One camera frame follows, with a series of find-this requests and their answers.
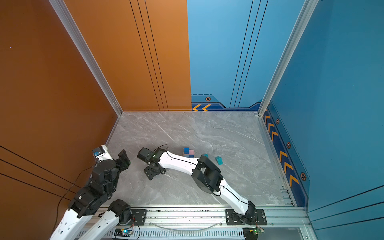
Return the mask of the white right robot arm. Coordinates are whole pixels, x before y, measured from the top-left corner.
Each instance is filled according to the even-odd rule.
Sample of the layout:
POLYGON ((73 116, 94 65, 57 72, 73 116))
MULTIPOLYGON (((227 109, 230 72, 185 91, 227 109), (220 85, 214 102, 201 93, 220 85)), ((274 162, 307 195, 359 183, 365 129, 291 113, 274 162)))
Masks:
POLYGON ((185 173, 192 177, 199 189, 220 197, 228 203, 241 223, 257 224, 255 204, 237 193, 225 180, 221 170, 208 157, 202 155, 200 158, 187 158, 162 148, 153 151, 142 148, 137 158, 148 165, 144 172, 149 180, 165 174, 166 170, 185 173))

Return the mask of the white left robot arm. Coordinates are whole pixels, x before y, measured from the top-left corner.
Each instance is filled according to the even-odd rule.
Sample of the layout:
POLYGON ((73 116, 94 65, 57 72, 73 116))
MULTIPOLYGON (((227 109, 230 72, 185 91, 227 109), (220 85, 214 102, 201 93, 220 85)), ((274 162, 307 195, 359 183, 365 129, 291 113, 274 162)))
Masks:
MULTIPOLYGON (((117 189, 120 173, 131 165, 125 150, 118 154, 116 160, 104 145, 94 149, 93 155, 97 162, 92 175, 69 203, 62 220, 53 230, 51 240, 74 240, 99 208, 112 197, 117 189)), ((128 224, 132 216, 129 204, 120 199, 115 200, 80 239, 100 240, 117 225, 128 224)))

